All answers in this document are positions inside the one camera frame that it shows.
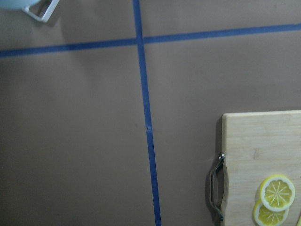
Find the bamboo cutting board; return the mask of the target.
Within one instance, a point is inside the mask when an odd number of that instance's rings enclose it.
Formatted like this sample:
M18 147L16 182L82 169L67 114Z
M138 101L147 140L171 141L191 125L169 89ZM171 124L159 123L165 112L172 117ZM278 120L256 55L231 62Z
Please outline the bamboo cutting board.
M210 211L217 226L254 226L262 182L288 177L296 197L285 221L301 216L301 112L226 113L221 146L209 173Z

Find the front lemon slice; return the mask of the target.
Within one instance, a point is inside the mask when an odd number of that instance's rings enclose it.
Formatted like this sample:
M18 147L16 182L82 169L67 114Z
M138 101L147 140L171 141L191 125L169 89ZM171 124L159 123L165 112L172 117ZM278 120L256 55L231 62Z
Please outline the front lemon slice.
M260 186L260 200L265 208L272 212L287 210L295 199L295 187L284 175L272 175Z

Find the rack of pastel cups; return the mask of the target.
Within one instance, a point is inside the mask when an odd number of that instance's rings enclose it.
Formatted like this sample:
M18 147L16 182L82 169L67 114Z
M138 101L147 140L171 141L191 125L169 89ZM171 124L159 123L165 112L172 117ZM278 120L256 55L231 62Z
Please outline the rack of pastel cups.
M60 0L0 0L3 10L18 10L34 20L47 23Z

